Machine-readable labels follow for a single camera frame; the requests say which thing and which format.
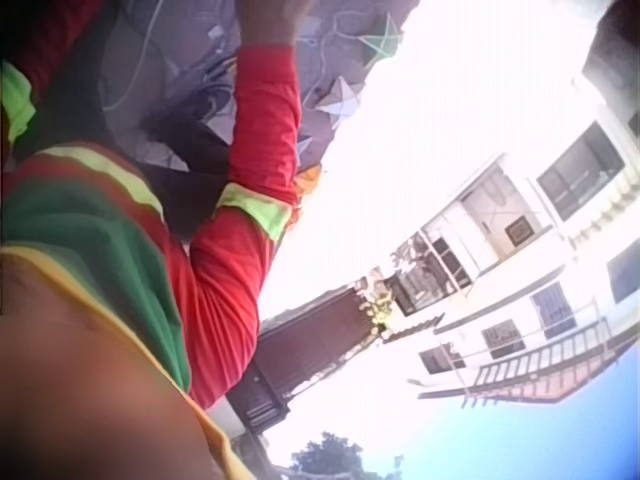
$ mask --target tree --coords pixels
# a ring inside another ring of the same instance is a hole
[[[362,448],[346,438],[329,432],[322,433],[322,441],[309,442],[307,447],[293,454],[291,470],[310,474],[338,475],[350,473],[353,480],[402,480],[403,457],[394,460],[393,473],[383,477],[366,472],[362,466]]]

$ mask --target person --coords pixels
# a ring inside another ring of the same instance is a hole
[[[3,174],[3,478],[252,478],[204,410],[254,353],[257,297],[297,201],[294,44],[310,1],[236,0],[229,181],[188,254],[110,145],[41,145]],[[3,59],[3,158],[45,115],[63,63],[52,45],[74,48],[101,2],[52,3],[48,42]]]

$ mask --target hand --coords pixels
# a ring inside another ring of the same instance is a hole
[[[293,45],[312,0],[236,0],[243,45]]]

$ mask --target blue sky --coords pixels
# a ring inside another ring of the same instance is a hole
[[[449,411],[407,445],[405,480],[638,478],[638,361],[634,347],[554,406]]]

